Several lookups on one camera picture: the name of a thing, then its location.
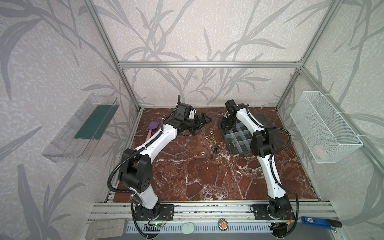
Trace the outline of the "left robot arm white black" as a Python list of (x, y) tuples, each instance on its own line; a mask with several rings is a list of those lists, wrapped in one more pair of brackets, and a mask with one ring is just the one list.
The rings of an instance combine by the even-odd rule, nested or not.
[(136, 149), (126, 149), (123, 154), (122, 166), (119, 168), (118, 179), (124, 184), (132, 196), (136, 198), (137, 205), (149, 211), (158, 207), (160, 200), (152, 188), (152, 163), (157, 155), (184, 131), (195, 136), (199, 130), (212, 119), (205, 113), (196, 114), (193, 118), (173, 116), (163, 120), (162, 126), (148, 141)]

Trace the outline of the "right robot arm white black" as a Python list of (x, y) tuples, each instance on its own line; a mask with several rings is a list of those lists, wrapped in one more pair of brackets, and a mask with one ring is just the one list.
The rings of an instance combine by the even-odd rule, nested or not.
[[(267, 183), (269, 205), (268, 214), (272, 219), (279, 220), (286, 212), (292, 209), (287, 191), (280, 180), (275, 162), (275, 155), (285, 150), (292, 142), (291, 134), (284, 128), (267, 127), (259, 122), (250, 112), (249, 108), (242, 105), (228, 107), (226, 116), (222, 119), (221, 126), (232, 129), (241, 122), (252, 134), (251, 152), (261, 164)], [(288, 142), (276, 150), (273, 145), (271, 131), (282, 131), (287, 134)]]

